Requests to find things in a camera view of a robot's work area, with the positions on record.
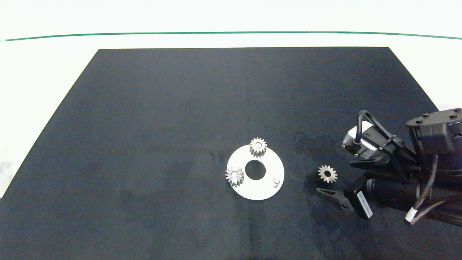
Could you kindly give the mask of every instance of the silver gear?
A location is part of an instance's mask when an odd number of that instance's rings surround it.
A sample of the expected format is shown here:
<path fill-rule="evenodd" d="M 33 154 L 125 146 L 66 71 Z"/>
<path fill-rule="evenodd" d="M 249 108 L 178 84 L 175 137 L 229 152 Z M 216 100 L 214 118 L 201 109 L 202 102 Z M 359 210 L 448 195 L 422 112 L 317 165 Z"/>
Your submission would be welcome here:
<path fill-rule="evenodd" d="M 319 172 L 318 175 L 320 176 L 321 180 L 324 182 L 334 183 L 337 180 L 337 174 L 336 174 L 337 171 L 334 171 L 334 168 L 332 168 L 330 165 L 329 166 L 324 165 L 324 166 L 319 167 L 318 172 Z"/>
<path fill-rule="evenodd" d="M 266 152 L 266 141 L 260 137 L 252 139 L 250 141 L 250 154 L 255 157 L 262 157 Z"/>
<path fill-rule="evenodd" d="M 232 167 L 230 167 L 226 170 L 225 175 L 226 179 L 232 186 L 239 186 L 244 180 L 244 171 L 241 168 L 233 170 Z"/>

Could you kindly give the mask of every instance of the white disc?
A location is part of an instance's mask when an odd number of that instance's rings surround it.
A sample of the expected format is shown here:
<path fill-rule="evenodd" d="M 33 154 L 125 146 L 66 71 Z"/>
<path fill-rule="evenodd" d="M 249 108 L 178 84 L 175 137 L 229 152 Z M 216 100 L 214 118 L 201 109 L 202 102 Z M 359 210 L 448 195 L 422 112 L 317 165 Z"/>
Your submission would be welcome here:
<path fill-rule="evenodd" d="M 250 161 L 261 162 L 266 169 L 265 176 L 259 180 L 253 180 L 245 172 L 245 166 Z M 263 200 L 275 195 L 284 183 L 284 166 L 279 156 L 270 148 L 261 157 L 254 157 L 250 153 L 250 145 L 244 145 L 234 151 L 228 160 L 228 169 L 241 168 L 244 171 L 244 179 L 239 186 L 232 188 L 242 197 L 252 200 Z"/>

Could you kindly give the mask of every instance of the gear teeth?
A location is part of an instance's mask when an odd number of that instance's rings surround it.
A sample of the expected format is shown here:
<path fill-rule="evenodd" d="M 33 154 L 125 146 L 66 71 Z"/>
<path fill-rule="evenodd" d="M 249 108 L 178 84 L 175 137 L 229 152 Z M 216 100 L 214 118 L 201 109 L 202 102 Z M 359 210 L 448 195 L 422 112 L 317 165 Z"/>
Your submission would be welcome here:
<path fill-rule="evenodd" d="M 260 137 L 256 137 L 250 141 L 250 154 L 254 157 L 262 157 L 264 156 L 267 148 L 266 141 L 261 139 Z"/>
<path fill-rule="evenodd" d="M 330 165 L 329 166 L 324 165 L 324 166 L 319 167 L 318 172 L 319 172 L 318 173 L 319 179 L 327 184 L 334 183 L 337 180 L 337 174 L 336 174 L 337 171 L 335 171 L 334 168 L 332 168 Z"/>
<path fill-rule="evenodd" d="M 244 180 L 244 171 L 242 170 L 242 168 L 237 168 L 237 170 L 233 170 L 233 168 L 230 167 L 226 170 L 225 176 L 231 186 L 239 186 Z"/>

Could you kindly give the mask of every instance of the gear hole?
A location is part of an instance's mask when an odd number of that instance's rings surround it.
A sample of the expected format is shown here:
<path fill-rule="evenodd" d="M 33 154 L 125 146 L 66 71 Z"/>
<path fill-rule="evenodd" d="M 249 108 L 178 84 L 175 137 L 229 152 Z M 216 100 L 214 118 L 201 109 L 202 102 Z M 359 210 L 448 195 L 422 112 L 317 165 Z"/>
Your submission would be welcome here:
<path fill-rule="evenodd" d="M 245 173 L 252 180 L 259 180 L 265 176 L 266 168 L 260 161 L 249 161 L 245 166 Z"/>

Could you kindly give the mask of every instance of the black table surface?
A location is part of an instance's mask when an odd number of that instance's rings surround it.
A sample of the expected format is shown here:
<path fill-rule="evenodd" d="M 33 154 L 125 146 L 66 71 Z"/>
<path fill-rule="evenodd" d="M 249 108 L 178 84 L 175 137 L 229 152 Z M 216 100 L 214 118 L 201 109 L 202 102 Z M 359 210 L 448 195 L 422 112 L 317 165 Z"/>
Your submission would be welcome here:
<path fill-rule="evenodd" d="M 99 50 L 1 200 L 1 256 L 15 259 L 460 259 L 462 229 L 319 197 L 362 171 L 340 148 L 369 110 L 409 143 L 436 111 L 389 48 Z M 263 201 L 225 180 L 253 137 L 285 181 Z"/>

